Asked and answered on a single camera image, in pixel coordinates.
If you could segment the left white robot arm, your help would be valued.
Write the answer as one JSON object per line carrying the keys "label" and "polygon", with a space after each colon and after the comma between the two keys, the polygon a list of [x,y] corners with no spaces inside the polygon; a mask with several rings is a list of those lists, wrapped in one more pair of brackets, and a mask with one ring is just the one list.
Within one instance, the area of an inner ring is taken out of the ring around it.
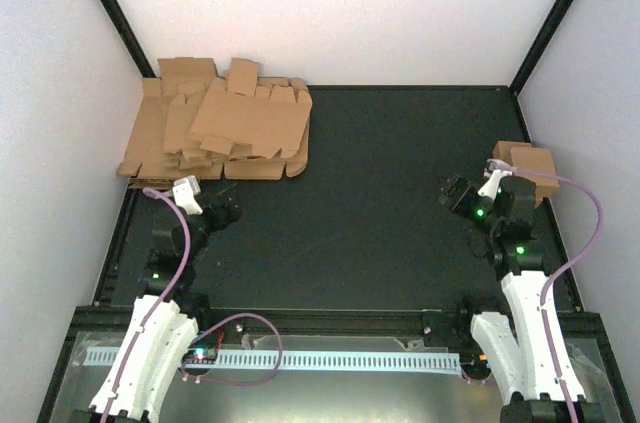
{"label": "left white robot arm", "polygon": [[167,196],[125,337],[89,404],[90,422],[156,422],[173,375],[190,343],[214,331],[209,297],[191,290],[195,260],[210,237],[241,217],[231,196],[202,193],[179,206]]}

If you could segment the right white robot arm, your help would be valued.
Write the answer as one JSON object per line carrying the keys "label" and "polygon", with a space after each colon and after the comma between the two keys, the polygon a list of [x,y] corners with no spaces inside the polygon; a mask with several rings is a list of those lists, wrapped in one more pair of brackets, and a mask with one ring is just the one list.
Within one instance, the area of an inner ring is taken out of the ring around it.
{"label": "right white robot arm", "polygon": [[507,170],[493,171],[482,186],[453,174],[441,187],[440,202],[484,234],[486,258],[510,310],[460,315],[457,339],[480,346],[506,406],[523,403],[538,421],[576,416],[586,394],[564,344],[550,274],[533,234],[535,183]]}

